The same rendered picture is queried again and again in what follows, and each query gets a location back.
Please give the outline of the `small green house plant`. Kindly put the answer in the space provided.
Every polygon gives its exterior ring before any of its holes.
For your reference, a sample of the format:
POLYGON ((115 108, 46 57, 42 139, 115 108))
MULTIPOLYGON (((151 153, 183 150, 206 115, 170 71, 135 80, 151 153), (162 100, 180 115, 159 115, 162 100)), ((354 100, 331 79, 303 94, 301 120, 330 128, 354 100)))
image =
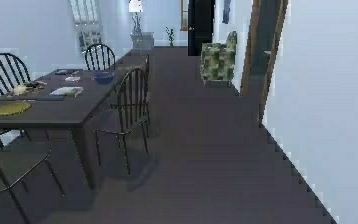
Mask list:
POLYGON ((170 29, 168 27, 165 27, 165 30, 166 30, 167 38, 169 41, 169 46, 174 47, 174 30, 173 30, 173 28, 170 29))

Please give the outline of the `white framed window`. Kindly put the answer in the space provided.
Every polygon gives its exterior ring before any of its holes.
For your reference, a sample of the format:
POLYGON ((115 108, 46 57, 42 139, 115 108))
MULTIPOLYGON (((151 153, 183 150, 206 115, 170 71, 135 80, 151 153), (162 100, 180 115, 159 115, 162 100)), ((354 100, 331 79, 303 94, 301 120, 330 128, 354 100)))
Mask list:
POLYGON ((97 22, 97 0, 69 0, 76 23, 97 22))

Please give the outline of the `grey side table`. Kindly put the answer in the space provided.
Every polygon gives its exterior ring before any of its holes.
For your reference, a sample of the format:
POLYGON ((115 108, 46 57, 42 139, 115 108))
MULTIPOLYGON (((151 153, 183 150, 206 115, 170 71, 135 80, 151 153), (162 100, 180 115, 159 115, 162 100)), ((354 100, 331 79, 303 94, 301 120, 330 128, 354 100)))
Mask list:
POLYGON ((131 34, 134 50, 151 50, 154 47, 153 32, 131 34))

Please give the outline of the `pale green book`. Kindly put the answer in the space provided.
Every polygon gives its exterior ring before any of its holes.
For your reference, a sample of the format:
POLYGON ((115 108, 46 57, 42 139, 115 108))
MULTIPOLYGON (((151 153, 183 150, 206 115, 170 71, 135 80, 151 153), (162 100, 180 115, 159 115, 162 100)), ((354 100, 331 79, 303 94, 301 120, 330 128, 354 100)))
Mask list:
POLYGON ((76 97, 84 91, 83 87, 60 87, 51 92, 53 96, 76 97))

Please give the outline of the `grey framed wall picture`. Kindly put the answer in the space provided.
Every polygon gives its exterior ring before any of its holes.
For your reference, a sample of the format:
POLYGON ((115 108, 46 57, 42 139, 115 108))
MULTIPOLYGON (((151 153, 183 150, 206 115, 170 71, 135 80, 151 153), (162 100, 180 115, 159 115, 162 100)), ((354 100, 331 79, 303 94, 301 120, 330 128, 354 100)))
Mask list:
POLYGON ((86 31, 78 33, 78 40, 80 50, 84 52, 92 44, 98 44, 102 42, 102 35, 96 31, 86 31))

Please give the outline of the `blue wall picture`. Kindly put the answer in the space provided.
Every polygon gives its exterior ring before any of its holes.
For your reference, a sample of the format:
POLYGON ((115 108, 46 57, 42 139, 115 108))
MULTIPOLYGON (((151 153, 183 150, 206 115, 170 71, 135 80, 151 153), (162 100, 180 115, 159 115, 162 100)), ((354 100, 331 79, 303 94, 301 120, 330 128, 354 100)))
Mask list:
POLYGON ((223 0, 222 23, 229 24, 231 0, 223 0))

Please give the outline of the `black spindle-back chair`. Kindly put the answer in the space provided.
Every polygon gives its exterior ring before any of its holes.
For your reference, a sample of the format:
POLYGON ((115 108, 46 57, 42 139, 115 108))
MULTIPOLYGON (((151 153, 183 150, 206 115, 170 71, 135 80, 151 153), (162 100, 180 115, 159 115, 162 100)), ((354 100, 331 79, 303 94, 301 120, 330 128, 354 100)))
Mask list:
POLYGON ((103 43, 90 45, 84 52, 84 60, 88 70, 111 70, 116 62, 114 51, 103 43))
POLYGON ((12 53, 0 53, 0 95, 31 81, 26 64, 12 53))
POLYGON ((42 164, 46 165, 60 194, 66 195, 50 162, 51 152, 50 138, 47 138, 46 141, 11 143, 0 149, 0 194, 5 192, 9 194, 25 224, 31 224, 31 221, 14 193, 14 187, 21 184, 24 190, 28 192, 25 178, 42 164))
POLYGON ((99 134, 113 134, 118 146, 123 147, 127 175, 131 175, 126 136, 140 128, 144 148, 149 153, 149 113, 147 103, 148 77, 141 68, 128 71, 119 83, 116 91, 115 106, 101 112, 94 118, 93 128, 97 159, 101 163, 99 134))

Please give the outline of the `yellow-green round plate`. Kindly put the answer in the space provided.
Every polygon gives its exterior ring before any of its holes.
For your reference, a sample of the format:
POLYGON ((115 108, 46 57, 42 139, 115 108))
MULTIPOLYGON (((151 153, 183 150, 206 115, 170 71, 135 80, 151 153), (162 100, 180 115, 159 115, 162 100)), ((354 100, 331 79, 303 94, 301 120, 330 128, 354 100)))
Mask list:
POLYGON ((12 102, 0 105, 0 116, 19 114, 30 109, 32 105, 28 102, 12 102))

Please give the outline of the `white shade table lamp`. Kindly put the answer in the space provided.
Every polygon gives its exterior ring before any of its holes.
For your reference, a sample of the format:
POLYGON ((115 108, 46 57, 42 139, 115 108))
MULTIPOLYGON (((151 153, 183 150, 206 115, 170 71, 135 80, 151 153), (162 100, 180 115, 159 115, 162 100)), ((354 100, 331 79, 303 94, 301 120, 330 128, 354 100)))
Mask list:
POLYGON ((129 12, 132 14, 132 21, 134 24, 133 34, 140 35, 141 31, 141 17, 140 13, 143 12, 142 0, 129 0, 129 12))

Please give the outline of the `black room door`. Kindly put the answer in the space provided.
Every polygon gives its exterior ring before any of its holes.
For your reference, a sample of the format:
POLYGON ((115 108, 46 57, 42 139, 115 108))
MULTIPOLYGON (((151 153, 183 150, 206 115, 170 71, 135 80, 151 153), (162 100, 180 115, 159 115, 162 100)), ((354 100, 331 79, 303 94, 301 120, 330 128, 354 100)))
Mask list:
POLYGON ((188 55, 200 56, 203 43, 213 38, 215 0, 189 0, 188 55))

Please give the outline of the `blue bowl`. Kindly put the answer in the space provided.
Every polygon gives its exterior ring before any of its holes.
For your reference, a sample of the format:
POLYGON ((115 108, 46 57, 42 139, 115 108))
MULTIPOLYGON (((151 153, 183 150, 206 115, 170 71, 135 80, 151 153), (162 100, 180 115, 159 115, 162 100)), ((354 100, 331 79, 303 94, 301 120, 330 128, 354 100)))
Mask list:
POLYGON ((113 72, 98 72, 94 74, 93 79, 99 84, 108 84, 113 80, 114 76, 113 72))

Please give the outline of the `brown framed window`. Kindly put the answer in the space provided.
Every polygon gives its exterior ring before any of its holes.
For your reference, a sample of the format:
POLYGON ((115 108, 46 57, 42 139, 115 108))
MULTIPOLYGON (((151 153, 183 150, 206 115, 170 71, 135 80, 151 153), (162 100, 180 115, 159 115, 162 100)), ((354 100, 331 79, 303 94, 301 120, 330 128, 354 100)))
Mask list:
POLYGON ((189 0, 181 0, 181 31, 188 30, 188 4, 189 0))

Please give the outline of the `brown framed room door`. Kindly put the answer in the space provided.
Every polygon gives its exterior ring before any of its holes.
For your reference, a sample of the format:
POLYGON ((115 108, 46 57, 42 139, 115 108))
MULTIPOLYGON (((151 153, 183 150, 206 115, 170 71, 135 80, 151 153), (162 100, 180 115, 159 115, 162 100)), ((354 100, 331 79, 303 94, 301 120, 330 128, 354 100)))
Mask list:
POLYGON ((252 110, 262 124, 289 0, 253 0, 241 95, 252 99, 252 110))

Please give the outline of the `dark brown dining table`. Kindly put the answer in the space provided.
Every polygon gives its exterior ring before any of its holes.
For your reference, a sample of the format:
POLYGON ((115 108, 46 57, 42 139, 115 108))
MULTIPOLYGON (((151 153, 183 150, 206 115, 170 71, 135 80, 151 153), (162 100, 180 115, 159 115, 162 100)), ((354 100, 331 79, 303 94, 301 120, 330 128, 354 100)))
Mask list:
POLYGON ((95 71, 83 71, 77 83, 67 83, 62 76, 53 72, 41 78, 47 86, 38 94, 48 96, 53 90, 64 86, 83 87, 76 97, 66 97, 59 101, 31 101, 31 107, 17 115, 0 116, 0 129, 62 129, 69 130, 76 147, 80 163, 91 189, 95 188, 95 174, 91 165, 86 141, 85 123, 93 116, 97 108, 114 92, 126 69, 140 65, 146 51, 131 50, 115 63, 115 77, 109 84, 98 84, 93 75, 95 71))

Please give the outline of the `cream and brown food pile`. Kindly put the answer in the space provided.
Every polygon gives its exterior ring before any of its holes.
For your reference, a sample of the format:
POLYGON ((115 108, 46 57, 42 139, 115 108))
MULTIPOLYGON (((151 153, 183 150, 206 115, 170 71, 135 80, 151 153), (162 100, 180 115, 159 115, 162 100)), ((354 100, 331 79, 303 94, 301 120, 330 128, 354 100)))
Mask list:
POLYGON ((11 92, 8 93, 8 96, 19 96, 32 92, 37 92, 44 89, 46 86, 47 84, 43 81, 33 81, 30 83, 24 83, 16 86, 11 92))

